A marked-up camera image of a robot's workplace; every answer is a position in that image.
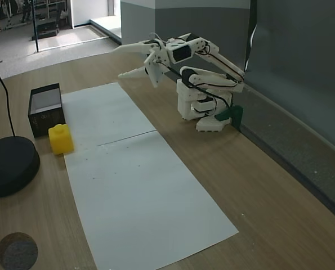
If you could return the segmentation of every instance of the green clamp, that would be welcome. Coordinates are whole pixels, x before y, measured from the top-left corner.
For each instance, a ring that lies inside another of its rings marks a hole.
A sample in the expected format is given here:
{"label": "green clamp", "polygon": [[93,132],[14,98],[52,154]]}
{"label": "green clamp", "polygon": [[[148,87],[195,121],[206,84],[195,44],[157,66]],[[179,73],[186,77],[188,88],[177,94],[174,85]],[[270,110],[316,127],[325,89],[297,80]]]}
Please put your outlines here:
{"label": "green clamp", "polygon": [[220,114],[215,115],[216,120],[222,122],[225,120],[229,120],[232,118],[232,126],[237,129],[238,131],[240,130],[241,127],[241,122],[242,122],[242,116],[244,114],[244,109],[241,106],[233,106],[230,109],[226,109]]}

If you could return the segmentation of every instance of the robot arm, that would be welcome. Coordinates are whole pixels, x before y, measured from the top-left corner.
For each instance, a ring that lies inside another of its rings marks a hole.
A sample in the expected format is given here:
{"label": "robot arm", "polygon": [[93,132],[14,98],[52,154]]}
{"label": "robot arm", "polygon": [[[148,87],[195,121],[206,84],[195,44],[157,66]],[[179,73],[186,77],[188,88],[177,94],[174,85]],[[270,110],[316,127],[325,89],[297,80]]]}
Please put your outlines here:
{"label": "robot arm", "polygon": [[231,123],[231,119],[233,126],[239,129],[242,108],[232,107],[232,93],[242,92],[245,73],[220,55],[219,50],[206,39],[186,34],[166,42],[155,38],[120,46],[114,52],[148,55],[143,67],[121,74],[119,78],[149,77],[154,87],[159,85],[165,73],[174,71],[172,64],[194,55],[214,64],[224,74],[188,66],[182,67],[179,73],[174,71],[181,77],[177,81],[178,111],[185,120],[200,118],[196,127],[198,131],[221,131]]}

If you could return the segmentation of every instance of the round black base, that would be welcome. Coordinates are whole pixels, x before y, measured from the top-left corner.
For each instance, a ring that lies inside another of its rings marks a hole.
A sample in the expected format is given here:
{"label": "round black base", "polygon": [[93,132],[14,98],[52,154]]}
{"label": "round black base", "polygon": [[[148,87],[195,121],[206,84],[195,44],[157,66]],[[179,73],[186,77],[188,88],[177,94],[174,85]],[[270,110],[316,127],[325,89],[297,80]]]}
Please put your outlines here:
{"label": "round black base", "polygon": [[0,139],[0,197],[23,189],[38,169],[39,156],[30,140],[22,137]]}

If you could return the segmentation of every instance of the yellow block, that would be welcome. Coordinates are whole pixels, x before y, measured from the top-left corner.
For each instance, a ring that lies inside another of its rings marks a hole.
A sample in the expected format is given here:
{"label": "yellow block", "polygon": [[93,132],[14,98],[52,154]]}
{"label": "yellow block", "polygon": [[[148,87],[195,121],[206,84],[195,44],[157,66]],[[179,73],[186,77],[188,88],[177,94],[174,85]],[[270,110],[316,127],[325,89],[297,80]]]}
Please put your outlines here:
{"label": "yellow block", "polygon": [[52,152],[55,155],[65,154],[74,150],[70,129],[67,124],[58,124],[48,130]]}

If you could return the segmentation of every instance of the white paper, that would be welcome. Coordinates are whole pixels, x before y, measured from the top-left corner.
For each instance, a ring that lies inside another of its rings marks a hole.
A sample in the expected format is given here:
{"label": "white paper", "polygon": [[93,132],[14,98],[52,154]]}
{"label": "white paper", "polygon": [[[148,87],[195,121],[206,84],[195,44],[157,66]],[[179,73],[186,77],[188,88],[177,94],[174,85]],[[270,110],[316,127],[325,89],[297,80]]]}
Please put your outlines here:
{"label": "white paper", "polygon": [[127,137],[65,155],[99,270],[159,269],[238,233],[157,131]]}
{"label": "white paper", "polygon": [[117,83],[64,94],[62,107],[75,151],[155,130]]}

